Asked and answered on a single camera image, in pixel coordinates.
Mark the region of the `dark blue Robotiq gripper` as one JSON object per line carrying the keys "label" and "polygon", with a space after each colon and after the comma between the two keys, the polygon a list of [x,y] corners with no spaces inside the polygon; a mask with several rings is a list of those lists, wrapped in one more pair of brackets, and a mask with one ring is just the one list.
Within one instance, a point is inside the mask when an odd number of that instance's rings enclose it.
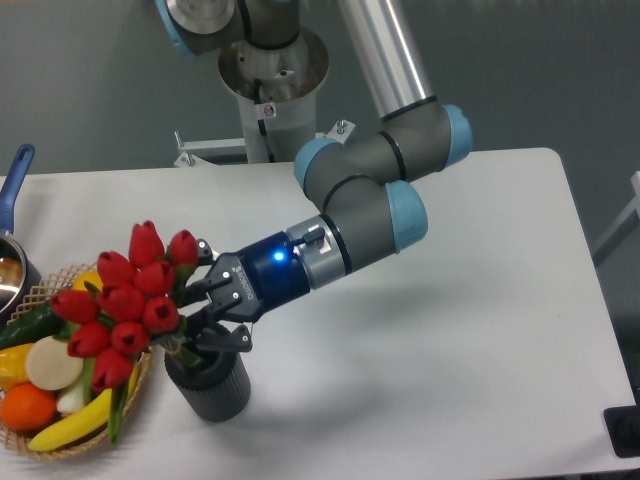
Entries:
{"label": "dark blue Robotiq gripper", "polygon": [[189,333],[203,329],[194,340],[199,352],[250,352],[253,340],[244,324],[229,331],[216,322],[255,323],[310,292],[302,261],[284,232],[221,255],[205,239],[197,239],[196,245],[198,266],[211,267],[187,287],[188,304],[208,302],[187,318]]}

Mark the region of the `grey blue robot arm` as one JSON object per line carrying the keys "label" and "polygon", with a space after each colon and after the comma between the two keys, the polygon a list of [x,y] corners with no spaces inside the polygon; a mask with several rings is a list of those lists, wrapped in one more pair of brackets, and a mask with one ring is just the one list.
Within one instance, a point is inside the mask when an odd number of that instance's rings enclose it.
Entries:
{"label": "grey blue robot arm", "polygon": [[413,182],[467,157],[471,127],[458,107],[438,101],[396,1],[339,5],[383,124],[351,144],[341,129],[316,132],[328,53],[302,26],[297,2],[160,1],[156,8],[179,52],[218,52],[248,161],[291,163],[318,211],[236,253],[203,250],[208,273],[185,292],[202,308],[164,346],[173,355],[248,351],[248,328],[264,313],[425,236]]}

